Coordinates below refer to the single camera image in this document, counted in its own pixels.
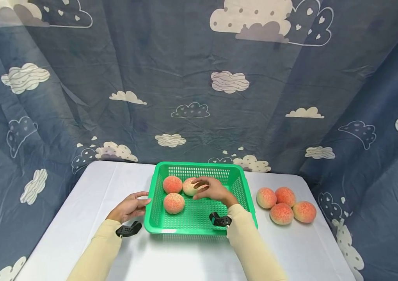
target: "hand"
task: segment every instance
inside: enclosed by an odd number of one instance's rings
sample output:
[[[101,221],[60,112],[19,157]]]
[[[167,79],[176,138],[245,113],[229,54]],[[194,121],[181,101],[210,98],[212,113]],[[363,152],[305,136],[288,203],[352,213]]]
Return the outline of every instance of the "hand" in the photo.
[[[146,214],[146,205],[149,204],[151,199],[138,199],[142,196],[148,196],[149,193],[146,191],[140,191],[132,193],[127,196],[121,203],[119,203],[111,212],[108,214],[106,219],[112,219],[117,222],[127,222],[134,217],[144,216]]]
[[[229,192],[216,178],[211,177],[198,177],[191,183],[196,183],[194,188],[197,189],[202,185],[208,185],[198,190],[198,193],[194,195],[193,199],[210,198],[216,201],[222,202],[230,208],[232,205],[238,204],[236,197]]]

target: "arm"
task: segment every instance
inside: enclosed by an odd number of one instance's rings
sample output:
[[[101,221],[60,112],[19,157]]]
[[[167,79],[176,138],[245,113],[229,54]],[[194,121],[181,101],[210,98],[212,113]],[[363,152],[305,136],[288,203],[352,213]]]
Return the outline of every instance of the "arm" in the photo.
[[[102,222],[67,281],[102,281],[107,278],[121,247],[121,238],[115,233],[120,227],[121,223],[115,220]]]
[[[252,215],[240,204],[229,208],[232,224],[227,230],[230,244],[243,266],[248,281],[286,281],[287,276],[277,258],[261,239]]]
[[[238,204],[235,196],[216,178],[199,177],[192,181],[194,188],[204,184],[193,199],[211,198],[222,202],[229,209],[232,223],[227,229],[227,237],[243,267],[248,281],[287,281],[284,270],[277,258],[261,239],[252,215]]]
[[[144,216],[146,205],[151,199],[138,199],[148,196],[148,192],[137,192],[126,197],[108,214],[93,236],[67,281],[105,281],[114,259],[121,247],[121,238],[116,230],[134,217]]]

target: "black clamp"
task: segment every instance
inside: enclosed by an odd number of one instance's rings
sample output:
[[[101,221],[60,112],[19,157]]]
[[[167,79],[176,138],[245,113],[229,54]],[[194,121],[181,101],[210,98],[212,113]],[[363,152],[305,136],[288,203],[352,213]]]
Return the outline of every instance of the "black clamp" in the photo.
[[[133,222],[131,226],[123,225],[120,228],[117,229],[115,232],[116,235],[121,238],[121,237],[130,237],[138,233],[140,229],[142,228],[142,224],[140,222]]]
[[[232,219],[229,218],[229,216],[220,217],[217,212],[211,213],[209,218],[211,224],[216,226],[229,227],[229,225],[232,223]]]

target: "person's left hand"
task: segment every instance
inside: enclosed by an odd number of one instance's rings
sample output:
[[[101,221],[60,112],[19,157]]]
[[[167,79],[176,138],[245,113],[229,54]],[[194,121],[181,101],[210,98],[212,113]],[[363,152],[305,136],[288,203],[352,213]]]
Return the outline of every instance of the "person's left hand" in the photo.
[[[108,214],[106,219],[112,219],[117,222],[127,222],[134,217],[144,216],[146,214],[146,205],[149,204],[151,199],[138,199],[142,196],[148,196],[149,193],[146,191],[140,191],[132,193],[127,196],[121,203],[119,203],[111,212]]]

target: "table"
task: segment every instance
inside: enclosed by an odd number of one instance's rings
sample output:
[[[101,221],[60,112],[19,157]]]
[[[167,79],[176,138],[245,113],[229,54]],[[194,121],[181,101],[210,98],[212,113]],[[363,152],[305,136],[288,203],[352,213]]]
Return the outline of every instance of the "table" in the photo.
[[[96,161],[66,199],[16,281],[65,281],[101,222],[123,198],[149,190],[155,165]],[[261,187],[287,186],[298,201],[319,207],[302,177],[245,172],[252,197]],[[275,225],[255,203],[258,230],[290,281],[355,281],[318,211],[310,225]],[[243,269],[225,237],[151,235],[144,228],[124,238],[108,281],[244,281]]]

